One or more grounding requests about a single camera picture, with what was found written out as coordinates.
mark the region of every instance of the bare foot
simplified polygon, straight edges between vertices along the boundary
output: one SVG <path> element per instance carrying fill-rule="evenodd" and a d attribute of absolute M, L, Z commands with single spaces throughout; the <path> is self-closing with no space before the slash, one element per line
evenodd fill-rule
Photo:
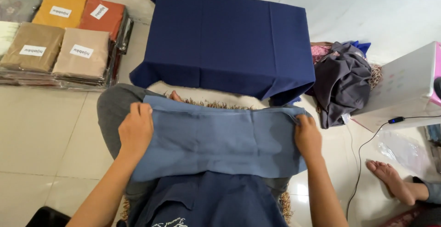
<path fill-rule="evenodd" d="M 175 90 L 173 90 L 172 94 L 170 95 L 170 99 L 172 99 L 172 100 L 176 100 L 176 101 L 179 101 L 179 102 L 184 102 L 184 101 L 181 99 L 181 97 L 179 97 L 179 95 L 176 93 Z"/>
<path fill-rule="evenodd" d="M 388 163 L 378 161 L 369 161 L 366 163 L 367 168 L 380 180 L 382 180 L 389 188 L 390 192 L 406 205 L 415 205 L 415 197 L 406 186 L 405 182 L 400 178 L 398 172 Z"/>

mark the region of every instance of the person's left hand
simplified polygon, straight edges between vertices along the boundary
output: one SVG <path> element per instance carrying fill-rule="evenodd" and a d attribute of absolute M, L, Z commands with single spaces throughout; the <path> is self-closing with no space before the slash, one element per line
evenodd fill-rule
<path fill-rule="evenodd" d="M 130 105 L 130 113 L 118 128 L 120 154 L 141 159 L 153 136 L 152 112 L 148 103 L 135 102 Z"/>

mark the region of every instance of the hand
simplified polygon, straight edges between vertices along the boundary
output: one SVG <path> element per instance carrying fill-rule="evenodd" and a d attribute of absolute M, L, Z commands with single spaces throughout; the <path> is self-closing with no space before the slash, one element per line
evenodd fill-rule
<path fill-rule="evenodd" d="M 135 102 L 130 105 L 130 113 L 118 128 L 120 154 L 141 159 L 153 136 L 152 112 L 152 107 L 147 103 Z"/>
<path fill-rule="evenodd" d="M 300 125 L 295 126 L 294 141 L 306 162 L 322 157 L 322 135 L 313 117 L 297 115 Z"/>

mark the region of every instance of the white label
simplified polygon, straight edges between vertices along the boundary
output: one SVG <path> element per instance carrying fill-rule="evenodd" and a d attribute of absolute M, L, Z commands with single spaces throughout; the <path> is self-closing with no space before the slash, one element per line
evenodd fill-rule
<path fill-rule="evenodd" d="M 24 45 L 22 50 L 20 51 L 20 54 L 41 57 L 43 55 L 43 53 L 45 52 L 45 50 L 46 50 L 46 47 Z"/>
<path fill-rule="evenodd" d="M 71 14 L 71 12 L 72 12 L 72 10 L 65 9 L 65 8 L 62 8 L 59 6 L 53 6 L 49 13 L 53 14 L 53 15 L 58 15 L 61 17 L 69 18 L 69 15 Z"/>
<path fill-rule="evenodd" d="M 91 12 L 90 15 L 99 20 L 107 12 L 107 10 L 109 10 L 107 7 L 100 4 L 94 11 Z"/>
<path fill-rule="evenodd" d="M 72 47 L 72 50 L 70 51 L 71 54 L 73 55 L 77 55 L 80 57 L 84 57 L 89 59 L 90 56 L 93 53 L 93 49 L 78 45 L 78 44 L 74 44 L 74 47 Z"/>

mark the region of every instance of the light blue fabric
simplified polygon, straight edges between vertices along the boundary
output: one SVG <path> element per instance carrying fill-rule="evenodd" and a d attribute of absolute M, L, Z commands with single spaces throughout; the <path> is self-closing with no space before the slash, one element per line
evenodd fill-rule
<path fill-rule="evenodd" d="M 204 171 L 283 178 L 306 170 L 293 142 L 295 116 L 305 109 L 228 110 L 147 95 L 154 133 L 131 180 Z"/>

